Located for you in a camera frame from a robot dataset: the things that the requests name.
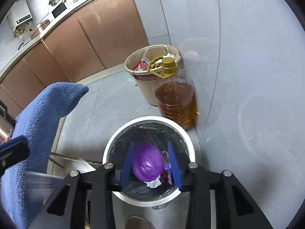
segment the plastic oil bottle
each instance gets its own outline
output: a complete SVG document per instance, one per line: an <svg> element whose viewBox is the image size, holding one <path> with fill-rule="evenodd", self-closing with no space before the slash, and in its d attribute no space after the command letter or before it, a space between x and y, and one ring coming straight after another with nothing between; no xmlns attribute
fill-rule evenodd
<svg viewBox="0 0 305 229"><path fill-rule="evenodd" d="M147 70L159 78L154 88L155 98L163 117L171 119L183 129L188 129L196 119L196 99L193 81L171 57L162 59L162 71L156 73Z"/></svg>

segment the kitchen counter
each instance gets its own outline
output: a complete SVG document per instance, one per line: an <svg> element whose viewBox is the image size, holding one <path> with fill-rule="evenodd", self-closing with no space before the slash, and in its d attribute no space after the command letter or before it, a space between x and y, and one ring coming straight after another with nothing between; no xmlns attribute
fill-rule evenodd
<svg viewBox="0 0 305 229"><path fill-rule="evenodd" d="M15 118L50 84L79 82L146 46L134 0L79 0L0 69L0 100Z"/></svg>
<svg viewBox="0 0 305 229"><path fill-rule="evenodd" d="M4 79L4 76L8 73L8 71L16 64L16 61L20 59L23 55L29 52L36 44L41 42L49 33L51 33L58 25L60 25L67 17L69 17L72 13L80 10L93 0L78 0L73 6L67 8L64 12L62 12L58 17L56 17L46 28L45 30L36 38L32 39L28 42L24 47L22 47L18 52L16 52L9 61L0 69L0 80Z"/></svg>

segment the yellow bottle cap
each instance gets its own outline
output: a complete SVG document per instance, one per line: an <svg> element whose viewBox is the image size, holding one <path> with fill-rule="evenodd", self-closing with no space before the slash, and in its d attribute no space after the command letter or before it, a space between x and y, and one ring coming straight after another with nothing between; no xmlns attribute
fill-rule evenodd
<svg viewBox="0 0 305 229"><path fill-rule="evenodd" d="M162 72L168 74L176 74L178 72L178 65L174 58L167 57L162 59Z"/></svg>

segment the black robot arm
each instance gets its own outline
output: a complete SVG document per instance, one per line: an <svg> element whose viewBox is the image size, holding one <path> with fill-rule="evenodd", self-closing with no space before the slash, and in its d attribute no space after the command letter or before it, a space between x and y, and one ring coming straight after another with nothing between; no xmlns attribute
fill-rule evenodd
<svg viewBox="0 0 305 229"><path fill-rule="evenodd" d="M245 188L230 171L214 173L190 163L183 192L190 191L186 228L210 229L210 190L215 190L217 229L272 229ZM115 166L71 171L44 204L29 229L83 229L88 206L91 229L115 229L112 191L120 191Z"/></svg>

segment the grout line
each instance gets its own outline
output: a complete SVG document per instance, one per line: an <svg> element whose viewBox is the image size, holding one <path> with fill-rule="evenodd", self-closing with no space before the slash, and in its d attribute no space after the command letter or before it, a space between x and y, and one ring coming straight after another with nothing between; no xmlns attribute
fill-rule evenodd
<svg viewBox="0 0 305 229"><path fill-rule="evenodd" d="M104 69L95 74L92 74L91 76L85 77L84 79L78 81L77 83L87 85L89 83L103 79L105 77L111 76L113 74L119 73L124 70L125 70L124 63L120 63L120 64L114 65L108 69Z"/></svg>
<svg viewBox="0 0 305 229"><path fill-rule="evenodd" d="M166 21L165 13L164 13L163 5L162 5L161 0L159 0L159 1L160 1L160 4L161 4L161 8L162 8L163 15L164 15L164 20L165 20L166 29L167 29L167 32L168 32L168 37L169 37L169 39L170 39L170 32L169 32L169 30L168 30L168 25L167 25L167 21Z"/></svg>
<svg viewBox="0 0 305 229"><path fill-rule="evenodd" d="M162 36L167 36L167 35L169 36L169 34L164 34L164 35L160 35L160 36L156 36L156 37L151 37L151 38L149 38L149 40L154 39L154 38L158 38L158 37L162 37Z"/></svg>
<svg viewBox="0 0 305 229"><path fill-rule="evenodd" d="M199 142L199 139L198 139L197 129L196 129L196 127L195 127L195 123L194 123L194 122L193 122L193 127L194 127L194 129L195 129L196 134L197 134L197 141L198 141L199 151L200 151L200 155L201 155L202 164L203 164L203 167L204 167L203 155L202 155L202 151L201 151L201 147L200 147L200 142Z"/></svg>
<svg viewBox="0 0 305 229"><path fill-rule="evenodd" d="M212 103L213 103L213 99L214 99L214 94L215 94L215 90L216 90L216 83L217 83L217 78L218 78L218 70L219 70L220 50L221 50L221 45L222 45L222 18L221 18L221 12L220 12L220 0L217 0L217 3L218 3L218 13L219 13L219 50L218 50L218 62L217 62L216 78L215 78L213 95L212 95L212 99L211 99L211 105L210 105L208 117L206 119L206 123L205 123L204 129L203 129L203 133L201 135L200 141L201 141L201 139L203 137L203 134L205 132L205 129L206 129L206 126L207 126L208 120L209 120L209 115L211 113Z"/></svg>
<svg viewBox="0 0 305 229"><path fill-rule="evenodd" d="M143 25L143 20L142 20L142 18L141 18L141 16L140 16L140 13L139 13L138 7L137 7L137 5L135 4L135 0L133 0L133 3L134 3L134 5L135 5L135 9L136 9L137 14L138 14L138 16L139 16L139 18L140 18L140 21L141 21L142 27L143 27L143 29L144 29L144 32L145 32L145 35L146 35L146 38L147 38L147 46L149 46L149 42L148 42L147 33L146 33L145 27L144 27L144 25Z"/></svg>

